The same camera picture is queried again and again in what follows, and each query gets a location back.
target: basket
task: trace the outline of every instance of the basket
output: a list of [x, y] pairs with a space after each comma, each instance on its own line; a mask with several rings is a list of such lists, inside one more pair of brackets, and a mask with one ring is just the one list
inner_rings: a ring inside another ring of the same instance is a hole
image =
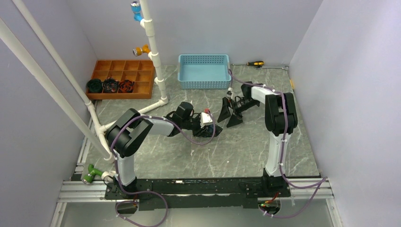
[[181, 54], [178, 81], [182, 89], [227, 89], [229, 67], [226, 54]]

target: wall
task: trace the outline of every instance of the wall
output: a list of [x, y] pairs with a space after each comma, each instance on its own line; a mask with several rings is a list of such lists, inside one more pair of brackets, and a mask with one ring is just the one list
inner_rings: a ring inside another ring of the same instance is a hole
[[400, 1], [323, 1], [290, 63], [345, 226], [399, 226]]
[[[100, 59], [134, 59], [148, 43], [131, 0], [67, 0]], [[163, 64], [182, 53], [224, 53], [231, 63], [288, 64], [322, 0], [149, 0]]]
[[[84, 87], [96, 56], [65, 1], [24, 2]], [[87, 122], [84, 103], [11, 0], [0, 2], [0, 15]], [[0, 59], [0, 226], [49, 226], [83, 134], [2, 41]]]

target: gray marble tabletop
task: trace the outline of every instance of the gray marble tabletop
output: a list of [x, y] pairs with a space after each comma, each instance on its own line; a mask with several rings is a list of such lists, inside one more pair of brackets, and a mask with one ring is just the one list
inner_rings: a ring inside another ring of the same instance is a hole
[[[222, 97], [227, 90], [182, 90], [177, 80], [176, 66], [162, 66], [170, 102], [148, 112], [165, 116], [182, 102], [192, 102], [195, 112], [209, 108], [219, 116]], [[279, 69], [256, 70], [253, 67], [233, 66], [233, 74], [242, 81], [265, 83], [283, 92], [292, 92], [287, 72]], [[241, 84], [234, 81], [234, 92], [242, 96]], [[157, 85], [151, 99], [102, 100], [97, 107], [101, 124], [117, 120], [129, 108], [141, 109], [160, 98]], [[285, 166], [288, 176], [316, 176], [319, 174], [300, 112], [298, 127], [288, 145]], [[244, 123], [227, 129], [228, 119], [218, 123], [222, 133], [211, 143], [199, 146], [190, 143], [181, 134], [174, 137], [148, 135], [135, 153], [135, 173], [139, 178], [189, 178], [260, 176], [269, 154], [269, 132], [264, 123], [264, 106], [252, 107], [243, 113]], [[207, 138], [193, 138], [204, 142]], [[84, 170], [94, 164], [102, 171], [114, 169], [91, 146]]]

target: wooden compartment box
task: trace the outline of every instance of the wooden compartment box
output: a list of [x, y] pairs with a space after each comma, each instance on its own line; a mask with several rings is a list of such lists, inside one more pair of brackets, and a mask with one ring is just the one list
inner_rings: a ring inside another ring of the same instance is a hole
[[107, 78], [117, 81], [129, 79], [134, 82], [132, 93], [89, 93], [89, 99], [143, 99], [151, 98], [153, 90], [153, 75], [155, 67], [150, 60], [99, 60], [96, 62], [95, 70], [91, 79], [100, 79], [102, 82]]

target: screwdriver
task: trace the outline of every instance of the screwdriver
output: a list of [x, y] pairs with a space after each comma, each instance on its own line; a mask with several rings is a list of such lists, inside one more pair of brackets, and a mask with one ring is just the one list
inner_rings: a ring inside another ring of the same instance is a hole
[[246, 64], [231, 64], [231, 65], [247, 65], [247, 66], [255, 66], [255, 67], [261, 67], [264, 65], [263, 61], [251, 61]]

